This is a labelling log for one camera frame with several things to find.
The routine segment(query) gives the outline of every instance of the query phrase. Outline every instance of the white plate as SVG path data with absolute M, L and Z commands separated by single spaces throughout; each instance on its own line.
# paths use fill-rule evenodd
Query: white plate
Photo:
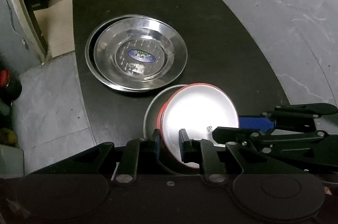
M 168 100 L 160 122 L 163 142 L 180 162 L 180 129 L 185 129 L 190 139 L 207 139 L 215 146 L 224 146 L 212 138 L 217 127 L 238 128 L 238 114 L 231 99 L 209 84 L 191 84 L 178 90 Z M 195 163 L 187 165 L 198 168 Z

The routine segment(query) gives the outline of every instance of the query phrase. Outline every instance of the gray plate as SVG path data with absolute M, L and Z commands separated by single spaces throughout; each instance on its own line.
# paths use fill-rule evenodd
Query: gray plate
M 127 92 L 139 92 L 139 91 L 125 89 L 123 86 L 115 84 L 115 83 L 107 80 L 105 77 L 103 77 L 101 75 L 101 73 L 99 72 L 99 70 L 96 68 L 96 65 L 95 65 L 95 62 L 94 62 L 94 55 L 93 55 L 94 44 L 95 44 L 97 38 L 99 37 L 99 35 L 108 26 L 114 24 L 115 22 L 126 19 L 126 18 L 131 18 L 131 17 L 146 17 L 146 16 L 141 16 L 141 15 L 138 15 L 138 14 L 129 14 L 129 15 L 124 15 L 124 16 L 114 17 L 114 18 L 112 18 L 108 21 L 103 22 L 89 36 L 87 43 L 86 43 L 84 54 L 85 54 L 85 57 L 86 57 L 86 62 L 87 62 L 87 65 L 89 67 L 89 70 L 96 77 L 97 80 L 99 80 L 100 82 L 102 82 L 103 84 L 105 84 L 106 86 L 108 86 L 112 89 L 116 89 L 116 90 L 119 90 L 119 91 L 127 91 Z
M 128 90 L 146 91 L 169 84 L 181 74 L 187 48 L 167 24 L 132 17 L 101 33 L 94 46 L 94 61 L 109 81 Z
M 150 138 L 156 129 L 156 121 L 159 111 L 168 99 L 179 89 L 186 85 L 175 85 L 162 90 L 149 104 L 143 121 L 143 136 Z

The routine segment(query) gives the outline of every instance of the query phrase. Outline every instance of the circular base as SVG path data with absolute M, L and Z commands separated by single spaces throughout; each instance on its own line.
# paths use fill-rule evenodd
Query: circular base
M 235 179 L 233 192 L 245 209 L 274 221 L 311 217 L 325 198 L 322 183 L 311 174 L 242 174 Z
M 31 174 L 23 178 L 16 196 L 35 217 L 66 220 L 93 211 L 107 194 L 102 175 Z

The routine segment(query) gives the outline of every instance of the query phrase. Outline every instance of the metal plate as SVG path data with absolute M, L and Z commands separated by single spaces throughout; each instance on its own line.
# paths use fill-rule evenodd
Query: metal plate
M 150 138 L 157 129 L 157 116 L 162 106 L 169 100 L 169 98 L 179 89 L 186 85 L 175 85 L 162 90 L 149 104 L 143 121 L 143 136 Z
M 146 91 L 175 80 L 187 62 L 187 48 L 172 27 L 153 18 L 120 20 L 99 36 L 94 61 L 100 73 L 125 89 Z
M 209 84 L 191 84 L 178 90 L 168 100 L 160 122 L 163 142 L 180 162 L 180 129 L 186 129 L 190 139 L 207 139 L 215 146 L 224 146 L 212 138 L 217 127 L 238 128 L 239 119 L 231 99 Z M 188 166 L 198 167 L 195 163 Z
M 99 37 L 99 35 L 107 27 L 114 24 L 115 22 L 126 19 L 126 18 L 131 18 L 131 17 L 146 17 L 146 16 L 142 16 L 142 15 L 138 15 L 138 14 L 129 14 L 129 15 L 124 15 L 124 16 L 114 17 L 114 18 L 112 18 L 108 21 L 103 22 L 89 36 L 87 43 L 86 43 L 85 50 L 84 50 L 84 54 L 85 54 L 87 66 L 88 66 L 89 70 L 91 71 L 91 73 L 96 77 L 97 80 L 99 80 L 100 82 L 102 82 L 106 86 L 108 86 L 112 89 L 115 89 L 115 90 L 127 91 L 127 92 L 139 92 L 139 91 L 125 89 L 123 86 L 115 84 L 115 83 L 107 80 L 105 77 L 103 77 L 101 75 L 101 73 L 99 72 L 99 70 L 97 69 L 96 65 L 95 65 L 94 55 L 93 55 L 95 42 L 96 42 L 97 38 Z

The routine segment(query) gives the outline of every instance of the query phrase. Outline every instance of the black mat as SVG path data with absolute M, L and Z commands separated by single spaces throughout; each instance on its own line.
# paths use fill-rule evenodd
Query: black mat
M 143 118 L 160 91 L 128 95 L 100 83 L 85 61 L 88 36 L 114 16 L 142 14 L 176 29 L 188 62 L 173 84 L 209 83 L 225 91 L 240 115 L 288 104 L 286 95 L 250 34 L 222 0 L 73 0 L 74 40 L 80 84 L 97 143 L 125 145 L 142 137 Z

